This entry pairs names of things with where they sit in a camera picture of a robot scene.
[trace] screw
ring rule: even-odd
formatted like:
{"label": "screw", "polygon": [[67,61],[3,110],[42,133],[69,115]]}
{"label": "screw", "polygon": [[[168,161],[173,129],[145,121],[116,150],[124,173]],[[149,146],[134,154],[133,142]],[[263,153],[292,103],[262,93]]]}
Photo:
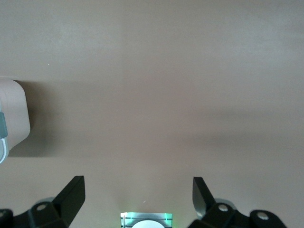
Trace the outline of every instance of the screw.
{"label": "screw", "polygon": [[36,210],[43,210],[43,209],[45,209],[47,206],[46,206],[46,204],[41,204],[41,205],[39,205],[37,208],[36,208]]}
{"label": "screw", "polygon": [[268,220],[269,219],[267,214],[265,214],[264,212],[261,212],[261,211],[257,213],[257,216],[262,220]]}
{"label": "screw", "polygon": [[228,211],[228,207],[224,204],[220,204],[218,207],[219,210],[223,211],[223,212],[227,212]]}

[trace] white container with rounded corners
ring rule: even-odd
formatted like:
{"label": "white container with rounded corners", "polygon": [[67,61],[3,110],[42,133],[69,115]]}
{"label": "white container with rounded corners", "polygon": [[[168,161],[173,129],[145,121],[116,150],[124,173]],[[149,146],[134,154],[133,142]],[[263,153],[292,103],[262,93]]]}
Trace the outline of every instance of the white container with rounded corners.
{"label": "white container with rounded corners", "polygon": [[0,114],[0,163],[2,163],[7,158],[9,150],[27,138],[30,132],[24,90],[17,82],[6,78],[0,78],[0,113],[3,113]]}

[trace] beige surface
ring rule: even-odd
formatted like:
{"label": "beige surface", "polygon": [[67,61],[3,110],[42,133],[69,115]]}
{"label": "beige surface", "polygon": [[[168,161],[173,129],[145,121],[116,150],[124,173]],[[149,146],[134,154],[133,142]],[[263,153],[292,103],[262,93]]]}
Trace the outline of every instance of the beige surface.
{"label": "beige surface", "polygon": [[1,1],[0,76],[30,136],[0,166],[21,213],[84,175],[72,224],[195,219],[192,177],[248,214],[304,224],[304,1]]}

